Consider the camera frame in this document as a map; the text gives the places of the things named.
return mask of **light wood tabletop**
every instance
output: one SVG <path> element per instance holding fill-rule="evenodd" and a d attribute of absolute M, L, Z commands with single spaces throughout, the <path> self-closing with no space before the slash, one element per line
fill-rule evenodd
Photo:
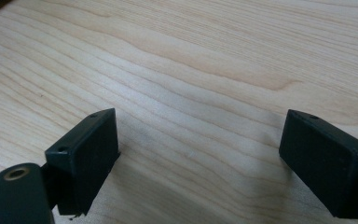
<path fill-rule="evenodd" d="M 57 223 L 358 223 L 281 161 L 289 108 L 358 138 L 358 1 L 0 6 L 0 171 L 114 107 L 121 157 Z"/>

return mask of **wooden table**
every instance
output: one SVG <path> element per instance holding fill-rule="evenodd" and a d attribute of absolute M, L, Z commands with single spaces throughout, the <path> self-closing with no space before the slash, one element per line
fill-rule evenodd
<path fill-rule="evenodd" d="M 110 107 L 122 156 L 89 214 L 57 223 L 358 223 L 278 153 L 288 108 L 358 137 L 358 1 L 0 7 L 0 171 Z"/>

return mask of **hole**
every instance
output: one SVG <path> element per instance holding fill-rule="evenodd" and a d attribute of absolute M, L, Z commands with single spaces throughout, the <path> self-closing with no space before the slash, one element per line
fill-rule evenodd
<path fill-rule="evenodd" d="M 66 151 L 66 150 L 68 150 L 68 147 L 59 147 L 59 148 L 57 149 L 58 152 L 64 152 L 64 151 Z"/>
<path fill-rule="evenodd" d="M 4 179 L 7 181 L 17 180 L 25 175 L 28 175 L 28 173 L 30 173 L 30 170 L 27 167 L 20 167 L 7 172 L 4 176 Z"/>

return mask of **wood grain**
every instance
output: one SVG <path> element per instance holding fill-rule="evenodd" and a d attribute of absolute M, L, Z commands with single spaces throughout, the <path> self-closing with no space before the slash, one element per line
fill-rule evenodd
<path fill-rule="evenodd" d="M 358 1 L 13 0 L 0 8 L 0 171 L 117 109 L 122 156 L 57 223 L 358 223 L 279 159 L 288 108 L 358 137 Z"/>

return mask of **black clamp jaw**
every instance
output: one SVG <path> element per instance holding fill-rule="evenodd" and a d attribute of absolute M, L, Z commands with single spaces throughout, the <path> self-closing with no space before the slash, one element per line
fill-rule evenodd
<path fill-rule="evenodd" d="M 0 223 L 54 223 L 87 214 L 119 157 L 115 109 L 87 116 L 45 151 L 47 163 L 24 163 L 0 173 Z"/>
<path fill-rule="evenodd" d="M 334 217 L 358 218 L 358 139 L 289 110 L 279 152 Z"/>

